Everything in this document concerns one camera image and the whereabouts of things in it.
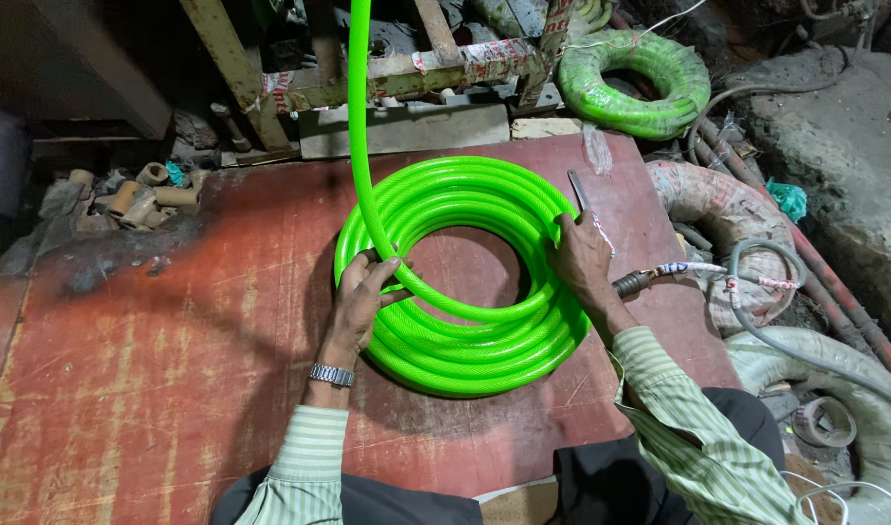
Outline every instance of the neon green pipe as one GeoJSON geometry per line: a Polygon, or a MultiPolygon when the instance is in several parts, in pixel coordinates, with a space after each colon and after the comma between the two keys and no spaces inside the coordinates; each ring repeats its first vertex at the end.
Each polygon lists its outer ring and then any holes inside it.
{"type": "Polygon", "coordinates": [[[527,299],[504,308],[463,304],[401,266],[397,278],[416,297],[480,324],[445,322],[413,301],[402,301],[377,314],[368,355],[406,385],[450,397],[487,395],[529,383],[565,361],[590,327],[545,262],[545,239],[558,240],[559,235],[553,219],[575,210],[539,175],[484,157],[422,161],[372,187],[364,107],[370,10],[370,0],[352,2],[348,122],[358,207],[339,235],[335,282],[355,254],[371,246],[387,259],[396,255],[392,242],[406,253],[423,236],[448,226],[498,234],[530,271],[527,299]]]}

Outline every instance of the shirt cuff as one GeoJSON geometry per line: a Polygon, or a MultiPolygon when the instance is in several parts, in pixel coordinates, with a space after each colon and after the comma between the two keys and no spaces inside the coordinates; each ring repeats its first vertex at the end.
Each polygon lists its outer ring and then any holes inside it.
{"type": "Polygon", "coordinates": [[[664,379],[685,377],[685,372],[646,326],[628,328],[616,335],[612,353],[623,371],[619,378],[629,377],[634,390],[648,388],[664,379]]]}
{"type": "Polygon", "coordinates": [[[282,481],[341,480],[347,424],[347,410],[298,405],[267,476],[282,481]]]}

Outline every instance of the grey air hose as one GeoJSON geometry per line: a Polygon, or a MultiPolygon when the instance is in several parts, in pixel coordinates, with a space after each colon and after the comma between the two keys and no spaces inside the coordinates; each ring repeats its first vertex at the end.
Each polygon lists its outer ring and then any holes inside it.
{"type": "Polygon", "coordinates": [[[741,300],[738,296],[737,284],[738,280],[741,278],[738,275],[738,262],[741,259],[741,253],[743,252],[743,250],[752,246],[763,246],[771,249],[779,255],[785,257],[792,264],[794,264],[798,273],[797,282],[799,282],[800,286],[805,283],[805,280],[809,276],[809,269],[806,267],[805,263],[802,262],[802,259],[782,245],[776,244],[772,241],[767,241],[765,239],[747,239],[735,245],[734,249],[731,251],[731,258],[728,261],[728,289],[729,292],[731,292],[731,309],[734,311],[734,316],[738,319],[738,321],[741,322],[741,325],[744,327],[744,329],[760,341],[764,342],[769,347],[783,352],[793,359],[798,359],[805,363],[812,364],[816,368],[826,370],[828,372],[831,372],[832,374],[840,376],[846,381],[850,381],[855,385],[866,388],[891,404],[891,391],[889,391],[888,389],[883,388],[873,381],[870,381],[870,379],[868,379],[867,377],[860,376],[859,374],[855,374],[854,372],[850,372],[848,370],[844,370],[843,368],[833,366],[820,359],[816,359],[812,356],[803,354],[802,352],[799,352],[797,350],[790,349],[790,347],[767,336],[761,329],[756,328],[753,323],[750,322],[747,316],[744,315],[743,309],[741,308],[741,300]]]}

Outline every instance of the green plastic bag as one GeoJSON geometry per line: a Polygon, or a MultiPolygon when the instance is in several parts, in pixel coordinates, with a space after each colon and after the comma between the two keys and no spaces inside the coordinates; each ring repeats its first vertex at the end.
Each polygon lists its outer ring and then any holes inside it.
{"type": "Polygon", "coordinates": [[[789,220],[799,222],[799,219],[805,217],[805,208],[808,197],[805,191],[799,186],[792,184],[782,184],[781,182],[773,182],[771,177],[766,182],[766,191],[773,196],[776,204],[780,205],[783,213],[789,216],[789,220]]]}

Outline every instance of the hand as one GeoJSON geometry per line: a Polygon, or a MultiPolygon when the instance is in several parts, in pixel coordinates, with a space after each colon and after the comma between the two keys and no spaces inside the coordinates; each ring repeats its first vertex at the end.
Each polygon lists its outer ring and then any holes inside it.
{"type": "Polygon", "coordinates": [[[575,221],[568,213],[554,220],[561,229],[558,247],[551,241],[546,247],[546,262],[559,279],[588,310],[601,308],[617,294],[608,282],[611,248],[592,222],[591,210],[585,210],[575,221]]]}
{"type": "MultiPolygon", "coordinates": [[[[391,257],[382,262],[374,248],[359,252],[352,259],[339,280],[335,310],[317,363],[351,370],[358,354],[371,341],[377,311],[413,296],[405,288],[381,295],[381,290],[397,284],[393,274],[401,262],[413,268],[412,257],[391,257]]],[[[414,273],[423,277],[418,270],[414,273]]]]}

